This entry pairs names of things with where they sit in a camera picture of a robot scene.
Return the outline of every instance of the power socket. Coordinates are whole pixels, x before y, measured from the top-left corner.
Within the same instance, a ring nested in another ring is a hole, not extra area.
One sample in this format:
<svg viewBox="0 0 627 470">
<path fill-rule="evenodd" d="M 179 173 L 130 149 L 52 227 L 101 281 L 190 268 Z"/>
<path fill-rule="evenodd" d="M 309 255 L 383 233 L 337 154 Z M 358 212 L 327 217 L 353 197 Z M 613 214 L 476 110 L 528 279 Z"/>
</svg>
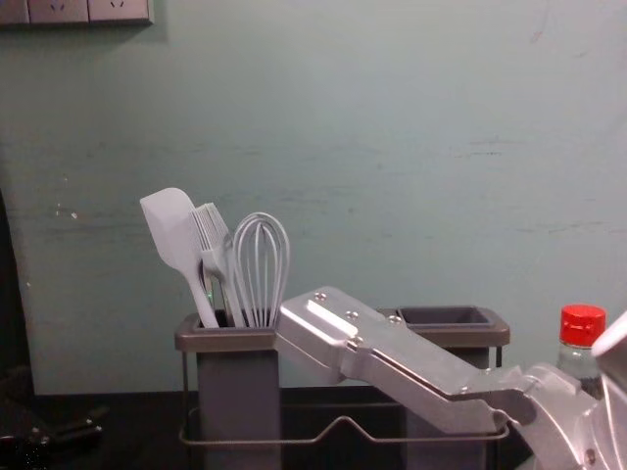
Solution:
<svg viewBox="0 0 627 470">
<path fill-rule="evenodd" d="M 0 25 L 27 23 L 29 18 L 26 0 L 0 0 Z"/>
<path fill-rule="evenodd" d="M 88 0 L 92 23 L 152 23 L 150 0 Z"/>
<path fill-rule="evenodd" d="M 28 0 L 32 24 L 87 23 L 87 0 Z"/>
</svg>

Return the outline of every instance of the bottle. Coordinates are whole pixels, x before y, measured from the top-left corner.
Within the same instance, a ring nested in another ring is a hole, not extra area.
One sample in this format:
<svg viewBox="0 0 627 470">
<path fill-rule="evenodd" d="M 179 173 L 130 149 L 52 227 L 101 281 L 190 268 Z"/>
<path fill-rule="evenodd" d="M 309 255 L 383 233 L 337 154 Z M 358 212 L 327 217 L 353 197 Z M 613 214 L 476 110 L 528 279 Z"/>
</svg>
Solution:
<svg viewBox="0 0 627 470">
<path fill-rule="evenodd" d="M 584 392 L 603 398 L 601 372 L 592 344 L 605 330 L 605 311 L 594 305 L 566 305 L 561 310 L 557 368 L 581 382 Z"/>
</svg>

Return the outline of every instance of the light blue wall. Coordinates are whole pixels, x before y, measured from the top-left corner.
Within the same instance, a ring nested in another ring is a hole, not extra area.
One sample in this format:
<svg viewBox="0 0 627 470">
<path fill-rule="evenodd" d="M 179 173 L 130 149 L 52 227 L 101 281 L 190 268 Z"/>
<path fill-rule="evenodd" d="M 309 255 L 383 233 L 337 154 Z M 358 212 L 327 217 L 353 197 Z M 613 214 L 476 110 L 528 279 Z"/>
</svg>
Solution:
<svg viewBox="0 0 627 470">
<path fill-rule="evenodd" d="M 621 3 L 158 1 L 145 30 L 1 34 L 37 391 L 179 387 L 192 300 L 138 206 L 167 186 L 283 220 L 289 295 L 488 306 L 509 363 L 553 360 L 561 305 L 627 307 Z"/>
</svg>

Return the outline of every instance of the silver robotic arm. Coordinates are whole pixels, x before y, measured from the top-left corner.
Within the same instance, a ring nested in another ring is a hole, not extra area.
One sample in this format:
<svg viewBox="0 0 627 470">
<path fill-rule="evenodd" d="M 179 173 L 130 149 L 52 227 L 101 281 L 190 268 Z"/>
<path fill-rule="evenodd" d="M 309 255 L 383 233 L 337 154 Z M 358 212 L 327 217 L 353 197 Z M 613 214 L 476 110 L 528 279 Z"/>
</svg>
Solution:
<svg viewBox="0 0 627 470">
<path fill-rule="evenodd" d="M 627 470 L 627 313 L 595 344 L 606 398 L 548 364 L 477 369 L 343 292 L 286 301 L 276 349 L 328 384 L 365 381 L 450 434 L 517 429 L 544 470 Z"/>
</svg>

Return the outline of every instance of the red bottle cap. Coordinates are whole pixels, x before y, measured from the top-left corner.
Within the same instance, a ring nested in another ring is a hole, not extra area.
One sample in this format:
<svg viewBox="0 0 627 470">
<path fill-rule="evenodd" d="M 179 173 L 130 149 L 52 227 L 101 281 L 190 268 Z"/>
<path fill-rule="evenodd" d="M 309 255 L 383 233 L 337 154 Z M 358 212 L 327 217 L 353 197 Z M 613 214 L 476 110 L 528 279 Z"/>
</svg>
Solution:
<svg viewBox="0 0 627 470">
<path fill-rule="evenodd" d="M 605 330 L 605 310 L 594 305 L 566 305 L 561 310 L 559 340 L 589 348 Z"/>
</svg>

